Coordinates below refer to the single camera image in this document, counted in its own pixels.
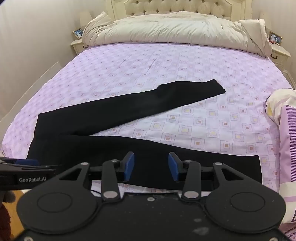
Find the black pants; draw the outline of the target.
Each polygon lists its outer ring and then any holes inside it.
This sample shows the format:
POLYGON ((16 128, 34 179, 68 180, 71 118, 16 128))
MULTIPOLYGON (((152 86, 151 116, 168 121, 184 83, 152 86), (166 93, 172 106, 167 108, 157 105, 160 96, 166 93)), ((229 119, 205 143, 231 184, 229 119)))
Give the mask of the black pants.
POLYGON ((64 165, 80 161, 100 166, 105 161, 135 155, 130 184, 148 188, 181 190, 173 180, 168 155, 210 167, 222 162, 248 177, 262 182, 258 156, 234 156, 191 150, 128 137, 99 137, 98 132, 192 104, 225 93, 216 81, 175 81, 155 90, 85 102, 38 115, 27 158, 41 165, 64 165))

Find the purple patterned bed sheet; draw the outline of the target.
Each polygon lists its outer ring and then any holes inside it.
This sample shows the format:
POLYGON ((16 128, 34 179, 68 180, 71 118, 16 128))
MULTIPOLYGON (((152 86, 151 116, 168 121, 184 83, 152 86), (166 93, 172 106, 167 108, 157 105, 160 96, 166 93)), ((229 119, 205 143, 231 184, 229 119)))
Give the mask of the purple patterned bed sheet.
POLYGON ((85 50, 27 102, 1 142, 12 158, 27 156, 38 114, 173 81, 215 79, 225 94, 100 133, 199 151, 260 158, 263 183, 280 185, 280 136, 265 114, 274 90, 290 84, 268 58, 197 45, 125 43, 85 50))

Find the purple striped floral pillow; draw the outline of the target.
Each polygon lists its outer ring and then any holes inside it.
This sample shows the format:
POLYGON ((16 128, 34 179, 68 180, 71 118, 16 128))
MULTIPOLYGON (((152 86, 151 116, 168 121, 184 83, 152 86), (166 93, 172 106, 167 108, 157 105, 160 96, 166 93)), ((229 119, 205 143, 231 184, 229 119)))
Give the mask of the purple striped floral pillow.
POLYGON ((295 90, 274 91, 265 102, 265 112, 280 132, 280 195, 286 204, 282 223, 295 223, 295 90))

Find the left cream nightstand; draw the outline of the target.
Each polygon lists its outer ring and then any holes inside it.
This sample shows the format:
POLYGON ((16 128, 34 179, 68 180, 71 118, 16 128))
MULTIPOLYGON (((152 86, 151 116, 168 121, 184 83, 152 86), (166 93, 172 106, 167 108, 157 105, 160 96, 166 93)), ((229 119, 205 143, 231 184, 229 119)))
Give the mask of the left cream nightstand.
POLYGON ((71 46, 73 47, 76 55, 79 55, 80 53, 82 53, 84 50, 88 49, 89 46, 84 44, 82 39, 79 40, 75 40, 71 43, 71 46))

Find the cream nightstand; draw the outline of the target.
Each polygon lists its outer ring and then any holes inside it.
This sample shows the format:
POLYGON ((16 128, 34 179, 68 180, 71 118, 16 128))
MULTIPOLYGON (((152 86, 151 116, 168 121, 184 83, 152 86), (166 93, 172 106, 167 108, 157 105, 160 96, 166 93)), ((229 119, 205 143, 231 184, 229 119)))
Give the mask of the cream nightstand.
POLYGON ((76 55, 79 55, 80 53, 82 53, 84 50, 88 49, 89 46, 84 44, 82 39, 79 40, 75 40, 71 43, 71 46, 73 47, 76 55))
POLYGON ((273 63, 283 71, 288 59, 291 57, 290 53, 283 47, 271 44, 272 54, 270 55, 273 63))

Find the left framed photo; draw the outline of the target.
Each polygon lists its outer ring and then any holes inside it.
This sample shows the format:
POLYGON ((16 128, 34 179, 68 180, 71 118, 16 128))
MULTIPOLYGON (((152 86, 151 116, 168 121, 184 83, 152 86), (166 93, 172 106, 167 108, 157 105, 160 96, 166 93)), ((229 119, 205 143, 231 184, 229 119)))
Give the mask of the left framed photo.
POLYGON ((72 32, 77 39, 81 39, 83 35, 83 30, 81 28, 72 32))

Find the framed photo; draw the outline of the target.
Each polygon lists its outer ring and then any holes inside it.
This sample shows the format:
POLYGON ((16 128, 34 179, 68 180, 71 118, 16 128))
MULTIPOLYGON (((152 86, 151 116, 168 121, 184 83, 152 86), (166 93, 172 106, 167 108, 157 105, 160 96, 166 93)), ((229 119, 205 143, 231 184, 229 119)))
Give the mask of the framed photo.
POLYGON ((280 35, 275 34, 274 32, 270 32, 269 41, 271 42, 271 44, 276 44, 278 46, 281 46, 282 37, 280 35))
POLYGON ((72 32, 77 39, 81 39, 83 35, 83 30, 81 28, 72 32))

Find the beige rumpled duvet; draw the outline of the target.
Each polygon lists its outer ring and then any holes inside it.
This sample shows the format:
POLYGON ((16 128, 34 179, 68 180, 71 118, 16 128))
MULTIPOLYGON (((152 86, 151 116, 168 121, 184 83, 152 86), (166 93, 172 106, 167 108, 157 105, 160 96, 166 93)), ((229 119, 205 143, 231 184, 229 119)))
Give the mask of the beige rumpled duvet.
POLYGON ((194 44, 241 50, 262 57, 272 54, 263 19, 233 22, 188 11, 130 16, 117 21, 102 12, 87 24, 82 41, 88 46, 123 42, 194 44))

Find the right cream nightstand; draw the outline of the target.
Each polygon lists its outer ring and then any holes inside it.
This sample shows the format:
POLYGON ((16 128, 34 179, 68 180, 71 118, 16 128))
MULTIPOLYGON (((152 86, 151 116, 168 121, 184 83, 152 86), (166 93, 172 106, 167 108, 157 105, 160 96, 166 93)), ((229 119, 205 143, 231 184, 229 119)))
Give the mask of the right cream nightstand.
POLYGON ((273 63, 283 71, 288 59, 291 57, 290 53, 283 47, 271 44, 272 54, 270 55, 273 63))

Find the right framed photo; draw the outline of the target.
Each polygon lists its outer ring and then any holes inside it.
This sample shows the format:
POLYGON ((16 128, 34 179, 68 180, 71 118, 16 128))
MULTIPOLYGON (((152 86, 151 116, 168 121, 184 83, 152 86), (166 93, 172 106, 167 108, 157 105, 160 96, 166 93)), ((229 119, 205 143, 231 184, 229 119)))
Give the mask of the right framed photo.
POLYGON ((278 46, 281 46, 282 37, 280 35, 275 34, 274 32, 270 32, 269 41, 271 42, 271 44, 276 44, 278 46))

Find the cream tufted headboard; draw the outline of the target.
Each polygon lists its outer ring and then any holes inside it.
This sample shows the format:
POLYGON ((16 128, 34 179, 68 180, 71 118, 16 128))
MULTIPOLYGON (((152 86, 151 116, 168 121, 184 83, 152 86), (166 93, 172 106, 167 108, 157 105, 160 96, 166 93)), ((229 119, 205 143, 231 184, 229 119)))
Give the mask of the cream tufted headboard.
POLYGON ((189 11, 238 21, 252 18, 252 1, 240 0, 134 0, 106 1, 106 12, 113 20, 129 16, 169 14, 189 11))

